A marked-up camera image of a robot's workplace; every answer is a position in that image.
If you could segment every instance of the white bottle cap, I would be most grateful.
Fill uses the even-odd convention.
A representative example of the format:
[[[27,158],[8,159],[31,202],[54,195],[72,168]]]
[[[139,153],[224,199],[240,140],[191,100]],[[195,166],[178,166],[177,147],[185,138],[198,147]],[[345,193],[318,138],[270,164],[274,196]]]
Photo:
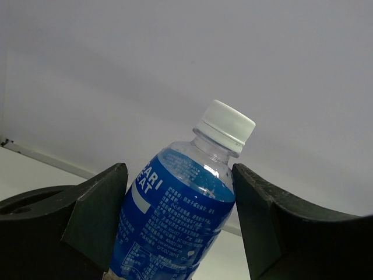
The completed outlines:
[[[255,123],[228,105],[214,100],[196,128],[212,140],[239,154],[254,130]]]

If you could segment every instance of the clear plastic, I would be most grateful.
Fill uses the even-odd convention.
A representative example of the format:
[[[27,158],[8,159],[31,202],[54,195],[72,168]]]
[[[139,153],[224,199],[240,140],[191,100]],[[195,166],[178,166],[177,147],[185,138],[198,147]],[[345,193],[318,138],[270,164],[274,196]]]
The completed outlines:
[[[195,128],[193,131],[196,134],[196,138],[193,141],[172,143],[157,154],[159,161],[174,177],[179,179],[179,181],[183,182],[186,186],[193,188],[197,192],[207,197],[213,198],[214,200],[223,202],[234,202],[235,194],[233,189],[233,177],[232,172],[228,167],[228,161],[231,156],[237,158],[238,154],[219,145],[215,141],[211,140],[208,136],[201,133],[198,129]],[[183,173],[180,172],[180,170],[177,170],[175,166],[170,163],[170,161],[168,160],[170,150],[179,152],[187,156],[186,158],[191,162],[193,161],[203,166],[203,172],[211,173],[215,176],[215,178],[219,179],[216,180],[216,182],[220,181],[223,184],[212,184],[211,180],[206,180],[206,182],[204,182],[203,172],[201,172],[202,174],[200,174],[200,178],[202,178],[202,180],[198,180],[197,183],[195,181],[191,181],[189,177],[184,176]],[[216,235],[220,233],[227,219],[228,216],[216,229]],[[124,278],[116,276],[110,270],[109,273],[104,277],[104,279],[123,280]]]

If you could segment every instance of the gray surface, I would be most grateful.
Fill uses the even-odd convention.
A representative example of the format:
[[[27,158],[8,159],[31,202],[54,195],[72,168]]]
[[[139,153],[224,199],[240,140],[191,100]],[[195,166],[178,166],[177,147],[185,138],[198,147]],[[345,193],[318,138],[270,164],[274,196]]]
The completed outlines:
[[[8,25],[6,24],[6,9],[9,0],[0,0],[0,142],[3,134],[3,105],[5,95],[5,73],[6,73],[6,53],[8,42]]]
[[[10,15],[16,142],[96,172],[127,162],[132,181],[217,98],[258,124],[240,162],[373,212],[371,1],[19,0]]]

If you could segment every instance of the plastic bottle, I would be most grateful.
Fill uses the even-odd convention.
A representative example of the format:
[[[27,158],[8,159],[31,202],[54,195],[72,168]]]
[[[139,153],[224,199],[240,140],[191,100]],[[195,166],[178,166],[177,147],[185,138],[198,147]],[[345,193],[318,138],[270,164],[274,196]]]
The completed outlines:
[[[255,123],[214,100],[191,142],[174,142],[125,196],[110,264],[114,280],[190,280],[235,203],[227,163]]]

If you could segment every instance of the blue bottle label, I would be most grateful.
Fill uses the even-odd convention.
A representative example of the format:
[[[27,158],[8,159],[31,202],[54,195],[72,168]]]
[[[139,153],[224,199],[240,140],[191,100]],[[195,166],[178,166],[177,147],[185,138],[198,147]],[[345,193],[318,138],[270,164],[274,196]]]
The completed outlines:
[[[219,193],[208,197],[188,187],[155,156],[132,183],[120,213],[110,268],[127,280],[190,280],[234,205],[234,194],[210,171],[172,149],[166,157],[191,185],[219,184]]]

